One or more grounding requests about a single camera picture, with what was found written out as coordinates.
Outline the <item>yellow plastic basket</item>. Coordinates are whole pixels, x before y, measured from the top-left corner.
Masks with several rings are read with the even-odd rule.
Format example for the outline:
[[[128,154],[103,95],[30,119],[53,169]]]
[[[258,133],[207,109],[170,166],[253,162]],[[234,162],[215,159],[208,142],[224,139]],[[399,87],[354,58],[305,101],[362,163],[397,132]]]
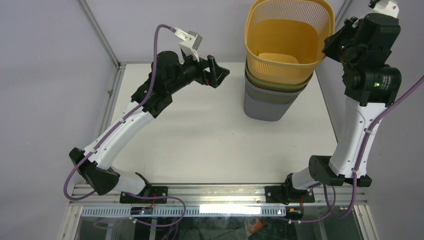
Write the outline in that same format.
[[[257,0],[244,32],[248,70],[265,82],[300,85],[325,58],[325,39],[334,32],[326,0]]]

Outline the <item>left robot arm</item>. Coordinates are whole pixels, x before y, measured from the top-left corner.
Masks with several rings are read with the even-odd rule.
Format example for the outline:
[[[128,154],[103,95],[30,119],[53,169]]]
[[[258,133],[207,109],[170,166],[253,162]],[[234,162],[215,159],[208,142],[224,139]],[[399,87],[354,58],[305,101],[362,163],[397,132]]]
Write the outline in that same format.
[[[130,193],[138,203],[149,200],[151,183],[138,172],[117,169],[114,160],[142,128],[173,102],[173,94],[193,82],[215,89],[230,74],[212,55],[198,60],[186,54],[182,56],[180,61],[174,51],[158,53],[151,63],[148,79],[133,93],[118,119],[91,144],[83,149],[74,147],[69,152],[74,165],[72,172],[92,187],[91,195],[119,191]]]

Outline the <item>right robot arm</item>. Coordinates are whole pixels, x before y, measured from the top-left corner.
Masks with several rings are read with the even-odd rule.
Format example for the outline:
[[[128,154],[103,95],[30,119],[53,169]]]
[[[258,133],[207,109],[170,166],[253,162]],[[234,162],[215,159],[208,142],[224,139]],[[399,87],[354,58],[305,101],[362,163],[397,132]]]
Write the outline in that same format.
[[[312,155],[302,171],[290,173],[281,185],[286,202],[294,203],[317,184],[369,187],[366,167],[379,127],[380,114],[395,102],[401,72],[386,60],[399,36],[399,19],[382,13],[352,17],[324,42],[326,57],[341,63],[345,86],[345,119],[331,156]]]

